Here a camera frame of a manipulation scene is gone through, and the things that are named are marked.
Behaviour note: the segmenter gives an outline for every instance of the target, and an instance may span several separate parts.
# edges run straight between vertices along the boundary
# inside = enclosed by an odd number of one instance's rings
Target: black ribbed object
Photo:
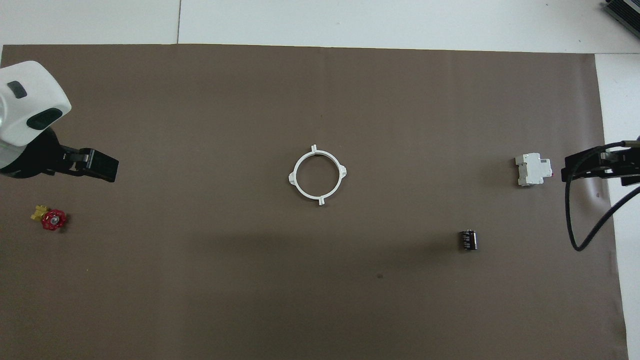
[[[640,38],[640,0],[609,0],[604,10]]]

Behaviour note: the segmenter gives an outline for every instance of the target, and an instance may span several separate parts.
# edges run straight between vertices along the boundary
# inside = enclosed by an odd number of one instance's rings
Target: white plastic ring
[[[333,190],[331,190],[330,192],[322,195],[322,196],[313,196],[313,195],[309,195],[307,194],[304,190],[302,190],[302,188],[300,187],[300,185],[298,185],[298,168],[300,167],[300,164],[302,164],[302,161],[305,161],[305,159],[311,157],[311,156],[315,156],[315,155],[322,155],[322,156],[326,156],[327,158],[330,158],[333,163],[335,164],[335,166],[338,168],[338,183],[335,185],[335,187],[333,188]],[[335,156],[329,154],[326,151],[322,151],[322,150],[318,150],[316,145],[311,146],[311,151],[304,154],[296,163],[296,166],[293,168],[293,172],[291,174],[289,174],[289,182],[295,186],[298,191],[302,194],[302,196],[312,199],[312,200],[318,200],[318,203],[320,204],[320,206],[324,205],[324,200],[326,198],[328,198],[329,196],[333,195],[333,193],[335,193],[336,190],[338,190],[338,187],[340,187],[340,183],[342,182],[342,178],[347,176],[347,168],[340,165],[340,163],[338,162],[338,159],[335,158]]]

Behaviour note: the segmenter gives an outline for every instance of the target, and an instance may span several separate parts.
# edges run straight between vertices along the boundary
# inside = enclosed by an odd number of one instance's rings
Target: black vent
[[[631,32],[640,37],[640,13],[625,0],[611,0],[606,5],[605,10],[616,20],[626,26]]]

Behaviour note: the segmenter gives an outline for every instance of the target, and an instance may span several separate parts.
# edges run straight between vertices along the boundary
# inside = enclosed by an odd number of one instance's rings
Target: brown mat
[[[564,156],[603,142],[593,55],[4,47],[24,60],[71,100],[60,142],[120,171],[0,179],[3,359],[627,357],[612,224],[583,253],[564,224]],[[323,207],[287,181],[315,143],[348,169]],[[526,152],[556,176],[518,187]],[[584,236],[609,199],[573,195]]]

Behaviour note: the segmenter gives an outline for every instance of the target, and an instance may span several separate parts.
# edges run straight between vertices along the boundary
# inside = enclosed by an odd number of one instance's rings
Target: red valve handle
[[[51,231],[62,227],[65,222],[67,222],[65,212],[58,209],[50,210],[42,217],[42,227]]]

